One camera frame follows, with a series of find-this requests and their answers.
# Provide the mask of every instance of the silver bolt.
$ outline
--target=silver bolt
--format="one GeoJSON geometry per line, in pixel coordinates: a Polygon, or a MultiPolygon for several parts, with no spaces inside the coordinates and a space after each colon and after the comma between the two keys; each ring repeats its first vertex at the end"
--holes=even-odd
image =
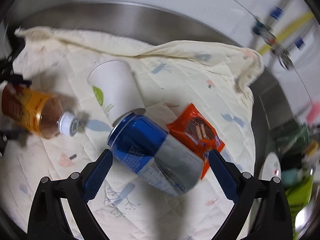
{"type": "Polygon", "coordinates": [[[79,173],[78,172],[74,172],[71,174],[71,179],[77,179],[79,178],[79,173]]]}
{"type": "Polygon", "coordinates": [[[274,181],[275,183],[280,183],[280,179],[279,179],[278,177],[274,177],[274,178],[273,178],[273,181],[274,181]]]}
{"type": "Polygon", "coordinates": [[[247,171],[242,173],[242,176],[244,176],[246,179],[250,179],[251,178],[251,174],[249,172],[247,172],[247,171]]]}
{"type": "Polygon", "coordinates": [[[43,177],[42,179],[41,179],[41,182],[42,183],[46,183],[48,181],[48,177],[43,177]]]}

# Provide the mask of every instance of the can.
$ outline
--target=can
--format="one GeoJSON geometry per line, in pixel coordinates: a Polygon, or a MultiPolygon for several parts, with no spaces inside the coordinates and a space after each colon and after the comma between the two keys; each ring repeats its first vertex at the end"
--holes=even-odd
{"type": "Polygon", "coordinates": [[[144,114],[146,109],[131,72],[123,60],[110,60],[95,67],[88,77],[97,101],[112,126],[128,112],[144,114]]]}
{"type": "Polygon", "coordinates": [[[191,190],[202,174],[202,159],[143,115],[126,114],[108,145],[122,164],[170,196],[191,190]]]}

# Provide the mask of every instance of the paper cup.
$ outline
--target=paper cup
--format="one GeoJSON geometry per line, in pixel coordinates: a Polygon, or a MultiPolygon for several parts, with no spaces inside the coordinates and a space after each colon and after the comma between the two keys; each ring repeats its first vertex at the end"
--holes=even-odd
{"type": "Polygon", "coordinates": [[[88,82],[112,126],[128,112],[145,113],[130,66],[125,61],[101,63],[91,72],[88,82]]]}

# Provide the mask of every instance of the white wall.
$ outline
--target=white wall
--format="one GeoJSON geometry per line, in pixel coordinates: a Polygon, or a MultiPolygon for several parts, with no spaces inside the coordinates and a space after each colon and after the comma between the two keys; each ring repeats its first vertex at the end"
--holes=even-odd
{"type": "MultiPolygon", "coordinates": [[[[68,2],[93,1],[93,0],[18,0],[14,4],[14,17],[23,18],[25,12],[36,12],[53,5],[68,2]]],[[[141,3],[173,10],[195,18],[218,31],[229,36],[242,46],[252,46],[254,37],[251,28],[255,24],[254,16],[265,21],[274,6],[281,0],[119,0],[141,3]]],[[[303,0],[294,0],[285,15],[274,29],[278,33],[292,20],[308,11],[308,6],[303,0]]],[[[296,69],[284,70],[277,60],[270,54],[264,56],[264,61],[278,80],[288,98],[294,114],[310,105],[311,100],[320,100],[320,67],[317,66],[320,57],[319,33],[310,37],[301,51],[292,55],[296,69]]]]}

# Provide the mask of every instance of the orange wrapper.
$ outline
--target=orange wrapper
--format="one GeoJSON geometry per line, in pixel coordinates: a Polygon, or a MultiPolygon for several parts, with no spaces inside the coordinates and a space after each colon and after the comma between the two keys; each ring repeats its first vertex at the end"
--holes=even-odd
{"type": "Polygon", "coordinates": [[[204,167],[201,175],[201,179],[203,179],[210,167],[209,152],[212,149],[221,152],[225,146],[216,130],[200,114],[194,104],[190,104],[182,115],[167,127],[173,137],[203,160],[204,167]]]}

